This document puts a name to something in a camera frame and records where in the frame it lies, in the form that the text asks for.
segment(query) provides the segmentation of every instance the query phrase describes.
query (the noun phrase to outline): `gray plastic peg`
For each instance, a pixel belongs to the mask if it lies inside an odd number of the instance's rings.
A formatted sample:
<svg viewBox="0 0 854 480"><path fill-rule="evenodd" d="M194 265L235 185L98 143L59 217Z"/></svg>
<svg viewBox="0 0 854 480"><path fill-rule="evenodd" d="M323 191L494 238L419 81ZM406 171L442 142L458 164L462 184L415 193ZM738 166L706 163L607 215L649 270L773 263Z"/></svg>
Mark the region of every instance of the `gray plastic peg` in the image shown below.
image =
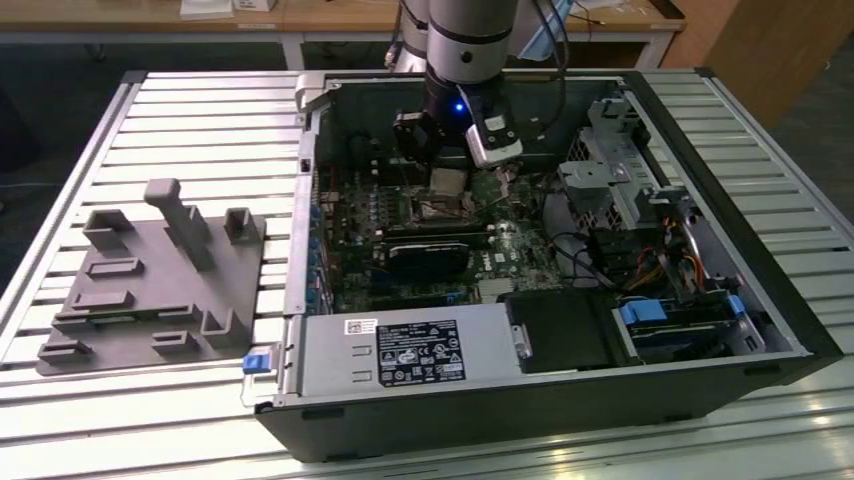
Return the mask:
<svg viewBox="0 0 854 480"><path fill-rule="evenodd" d="M195 209L190 213L179 197L182 185L174 178L158 178L148 181L146 203L160 210L163 219L168 225L170 237L187 253L190 262L196 271L211 270L216 265L207 248L207 231L200 231Z"/></svg>

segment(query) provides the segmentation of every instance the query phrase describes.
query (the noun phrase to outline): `blue latch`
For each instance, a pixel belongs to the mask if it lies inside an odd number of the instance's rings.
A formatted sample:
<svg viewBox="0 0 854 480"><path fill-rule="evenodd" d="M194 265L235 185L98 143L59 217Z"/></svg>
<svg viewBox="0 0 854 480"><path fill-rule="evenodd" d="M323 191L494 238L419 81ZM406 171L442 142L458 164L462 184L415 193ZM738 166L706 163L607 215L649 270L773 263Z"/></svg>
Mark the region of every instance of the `blue latch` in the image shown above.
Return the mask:
<svg viewBox="0 0 854 480"><path fill-rule="evenodd" d="M270 373L271 355L268 353L255 353L243 357L243 373L254 375L256 373Z"/></svg>
<svg viewBox="0 0 854 480"><path fill-rule="evenodd" d="M727 297L727 302L730 303L733 313L737 317L741 317L747 312L747 309L745 308L745 302L742 302L741 297L738 295L730 295Z"/></svg>
<svg viewBox="0 0 854 480"><path fill-rule="evenodd" d="M667 320L665 307L658 300L633 300L619 308L623 323L631 325L637 322L662 322Z"/></svg>

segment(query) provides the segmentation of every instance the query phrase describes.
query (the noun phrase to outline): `warning label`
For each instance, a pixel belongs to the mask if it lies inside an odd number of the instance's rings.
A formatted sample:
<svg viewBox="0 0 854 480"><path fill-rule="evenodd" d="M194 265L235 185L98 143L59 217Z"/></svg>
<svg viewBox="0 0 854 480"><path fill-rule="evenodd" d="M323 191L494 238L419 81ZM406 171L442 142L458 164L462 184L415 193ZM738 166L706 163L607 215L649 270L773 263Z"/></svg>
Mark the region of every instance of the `warning label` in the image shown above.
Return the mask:
<svg viewBox="0 0 854 480"><path fill-rule="evenodd" d="M378 325L376 345L383 387L466 380L456 320Z"/></svg>

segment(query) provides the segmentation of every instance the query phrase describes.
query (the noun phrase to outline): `table leg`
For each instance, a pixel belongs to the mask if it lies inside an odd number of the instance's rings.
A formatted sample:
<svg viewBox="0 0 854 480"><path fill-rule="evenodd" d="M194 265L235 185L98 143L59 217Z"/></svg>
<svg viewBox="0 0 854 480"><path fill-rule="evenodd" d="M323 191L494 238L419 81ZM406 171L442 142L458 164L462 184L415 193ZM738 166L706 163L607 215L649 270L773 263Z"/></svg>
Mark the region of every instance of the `table leg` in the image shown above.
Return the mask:
<svg viewBox="0 0 854 480"><path fill-rule="evenodd" d="M662 64L674 32L658 32L651 34L650 41L643 46L635 68L658 68Z"/></svg>
<svg viewBox="0 0 854 480"><path fill-rule="evenodd" d="M304 37L302 33L282 34L282 51L288 70L306 70L306 59L303 58Z"/></svg>
<svg viewBox="0 0 854 480"><path fill-rule="evenodd" d="M94 62L100 63L107 59L103 43L84 43L83 48L86 48L86 53Z"/></svg>

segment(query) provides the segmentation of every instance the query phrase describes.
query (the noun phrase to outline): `aluminum extrusion table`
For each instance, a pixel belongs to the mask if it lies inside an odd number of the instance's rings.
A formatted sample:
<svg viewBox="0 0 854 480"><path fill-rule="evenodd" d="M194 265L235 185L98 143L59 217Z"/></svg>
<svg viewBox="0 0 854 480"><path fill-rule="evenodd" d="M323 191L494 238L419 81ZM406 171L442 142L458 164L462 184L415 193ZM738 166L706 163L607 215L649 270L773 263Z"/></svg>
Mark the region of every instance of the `aluminum extrusion table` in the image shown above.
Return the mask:
<svg viewBox="0 0 854 480"><path fill-rule="evenodd" d="M0 476L44 478L773 478L850 475L854 357L703 419L300 464L251 416L275 389L240 361L43 378L33 366L87 247L94 208L156 217L150 178L183 182L204 215L268 222L255 343L282 336L299 142L296 72L130 74L0 300ZM854 353L854 231L714 78L646 78L809 300ZM663 169L675 179L675 172Z"/></svg>

